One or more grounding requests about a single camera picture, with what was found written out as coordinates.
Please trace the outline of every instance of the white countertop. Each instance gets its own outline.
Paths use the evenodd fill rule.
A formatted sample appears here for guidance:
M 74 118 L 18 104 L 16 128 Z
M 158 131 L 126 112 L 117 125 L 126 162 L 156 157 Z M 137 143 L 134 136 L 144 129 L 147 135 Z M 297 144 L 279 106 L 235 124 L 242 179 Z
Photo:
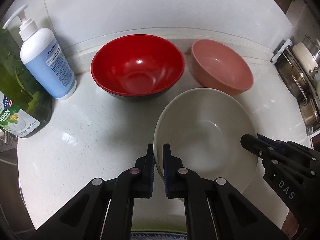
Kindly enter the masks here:
M 244 58 L 253 73 L 253 87 L 235 97 L 250 115 L 256 132 L 271 139 L 291 140 L 310 147 L 296 99 L 274 66 Z M 140 102 L 123 102 L 106 93 L 90 72 L 77 76 L 78 87 L 65 101 L 55 101 L 50 122 L 40 132 L 18 141 L 18 168 L 27 209 L 35 228 L 82 189 L 91 179 L 116 178 L 134 166 L 153 142 L 157 120 L 178 94 L 200 87 L 188 68 L 162 96 Z M 288 209 L 264 182 L 261 163 L 244 195 L 277 226 Z M 184 204 L 166 199 L 155 171 L 153 197 L 136 199 L 133 229 L 185 230 Z

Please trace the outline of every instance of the white bottle cap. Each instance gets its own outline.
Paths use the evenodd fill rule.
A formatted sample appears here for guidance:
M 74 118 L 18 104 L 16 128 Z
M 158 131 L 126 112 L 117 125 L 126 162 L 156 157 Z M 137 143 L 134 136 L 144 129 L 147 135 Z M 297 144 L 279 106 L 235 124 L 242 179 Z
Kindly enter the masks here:
M 29 39 L 34 33 L 38 31 L 37 24 L 34 20 L 31 18 L 27 19 L 26 14 L 24 10 L 28 7 L 28 5 L 21 6 L 18 10 L 16 10 L 10 18 L 7 20 L 7 22 L 2 27 L 3 29 L 7 28 L 9 23 L 18 16 L 22 22 L 22 25 L 20 26 L 19 34 L 23 41 L 26 41 Z

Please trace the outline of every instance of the red bowl rim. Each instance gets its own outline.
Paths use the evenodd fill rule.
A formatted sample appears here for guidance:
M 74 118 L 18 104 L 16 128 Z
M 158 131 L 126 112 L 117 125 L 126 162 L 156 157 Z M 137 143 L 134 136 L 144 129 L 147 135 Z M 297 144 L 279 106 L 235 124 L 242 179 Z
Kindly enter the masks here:
M 182 68 L 181 68 L 181 71 L 179 73 L 179 75 L 171 82 L 169 83 L 168 85 L 166 85 L 165 87 L 162 87 L 158 90 L 155 90 L 155 91 L 152 91 L 152 92 L 149 92 L 149 93 L 143 93 L 143 94 L 129 94 L 129 93 L 119 93 L 119 92 L 116 92 L 116 91 L 113 91 L 109 88 L 106 88 L 104 85 L 102 85 L 96 78 L 96 76 L 94 75 L 93 73 L 93 63 L 95 61 L 95 58 L 98 56 L 98 54 L 100 53 L 101 50 L 103 50 L 104 47 L 106 47 L 107 45 L 110 45 L 110 43 L 112 43 L 113 41 L 118 41 L 118 40 L 121 40 L 121 39 L 125 39 L 127 37 L 131 37 L 131 36 L 149 36 L 149 37 L 155 37 L 155 38 L 158 38 L 158 39 L 161 39 L 161 40 L 164 40 L 166 41 L 167 43 L 169 43 L 170 45 L 172 45 L 179 53 L 180 53 L 180 56 L 181 56 L 181 59 L 182 59 Z M 125 36 L 121 36 L 119 38 L 116 38 L 112 41 L 109 41 L 107 44 L 105 44 L 101 49 L 99 49 L 97 51 L 97 53 L 94 55 L 93 59 L 92 59 L 92 62 L 91 62 L 91 75 L 93 77 L 93 80 L 96 82 L 96 84 L 101 87 L 103 90 L 111 93 L 111 94 L 115 94 L 115 95 L 118 95 L 118 96 L 124 96 L 124 97 L 141 97 L 141 96 L 148 96 L 148 95 L 153 95 L 153 94 L 156 94 L 156 93 L 159 93 L 161 91 L 164 91 L 164 90 L 167 90 L 168 88 L 172 87 L 176 82 L 178 82 L 178 80 L 181 78 L 183 72 L 184 72 L 184 69 L 185 69 L 185 60 L 184 60 L 184 57 L 183 57 L 183 54 L 182 52 L 177 48 L 176 45 L 174 45 L 172 42 L 164 39 L 164 38 L 161 38 L 159 36 L 155 36 L 155 35 L 150 35 L 150 34 L 130 34 L 130 35 L 125 35 Z
M 205 72 L 207 72 L 207 71 L 206 71 L 205 68 L 202 66 L 202 64 L 198 61 L 198 59 L 197 59 L 197 57 L 196 57 L 196 55 L 195 55 L 195 53 L 194 53 L 194 49 L 193 49 L 193 48 L 194 48 L 194 45 L 195 45 L 198 41 L 213 41 L 213 42 L 215 42 L 215 43 L 219 43 L 219 44 L 221 44 L 222 46 L 227 47 L 228 49 L 231 49 L 231 48 L 229 48 L 228 46 L 222 44 L 221 42 L 218 42 L 218 41 L 215 41 L 215 40 L 200 39 L 200 40 L 195 41 L 195 42 L 192 44 L 192 46 L 191 46 L 191 54 L 192 54 L 192 56 L 195 58 L 196 62 L 199 64 L 199 66 L 200 66 Z M 220 83 L 222 83 L 223 85 L 227 86 L 227 87 L 230 87 L 230 88 L 235 89 L 235 90 L 238 90 L 238 91 L 247 91 L 247 90 L 249 90 L 249 89 L 253 86 L 253 83 L 254 83 L 253 74 L 252 74 L 252 71 L 251 71 L 250 67 L 249 67 L 248 64 L 246 63 L 246 61 L 245 61 L 238 53 L 236 53 L 236 54 L 241 58 L 241 60 L 247 65 L 248 69 L 250 70 L 252 83 L 251 83 L 251 85 L 250 85 L 248 88 L 238 88 L 238 87 L 235 87 L 235 86 L 231 86 L 231 85 L 229 85 L 229 84 L 221 81 L 219 78 L 217 78 L 217 77 L 215 77 L 215 76 L 212 76 L 212 75 L 210 75 L 209 73 L 208 73 L 208 74 L 209 74 L 210 76 L 212 76 L 213 78 L 215 78 L 216 80 L 218 80 L 218 81 L 219 81 Z

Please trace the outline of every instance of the screw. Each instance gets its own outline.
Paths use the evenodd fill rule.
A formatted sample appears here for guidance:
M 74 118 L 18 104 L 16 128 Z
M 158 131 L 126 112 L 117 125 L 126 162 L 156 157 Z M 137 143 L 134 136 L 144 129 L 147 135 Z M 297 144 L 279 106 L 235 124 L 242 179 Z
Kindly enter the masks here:
M 186 169 L 186 168 L 180 168 L 180 169 L 178 169 L 178 172 L 179 172 L 180 174 L 187 174 L 187 173 L 188 173 L 188 169 Z
M 130 169 L 130 173 L 131 174 L 138 174 L 140 172 L 140 169 L 136 168 L 136 167 L 133 167 Z
M 99 178 L 96 178 L 92 181 L 92 184 L 95 186 L 99 186 L 99 185 L 101 185 L 101 183 L 102 183 L 102 180 Z
M 226 183 L 226 180 L 224 178 L 217 178 L 216 183 L 219 185 L 224 185 Z

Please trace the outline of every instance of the dish soap bottle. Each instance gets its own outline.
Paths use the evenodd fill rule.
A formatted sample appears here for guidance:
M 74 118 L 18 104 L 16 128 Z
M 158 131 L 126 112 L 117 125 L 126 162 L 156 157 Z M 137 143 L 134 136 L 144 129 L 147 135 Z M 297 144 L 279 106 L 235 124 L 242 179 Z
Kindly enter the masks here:
M 0 22 L 0 127 L 30 137 L 50 120 L 52 97 L 19 58 L 20 48 Z
M 54 98 L 67 99 L 76 89 L 76 76 L 53 32 L 48 28 L 38 30 L 35 21 L 26 18 L 24 10 L 27 7 L 24 5 L 16 10 L 3 28 L 19 16 L 22 22 L 19 32 L 23 40 L 20 51 L 22 63 Z

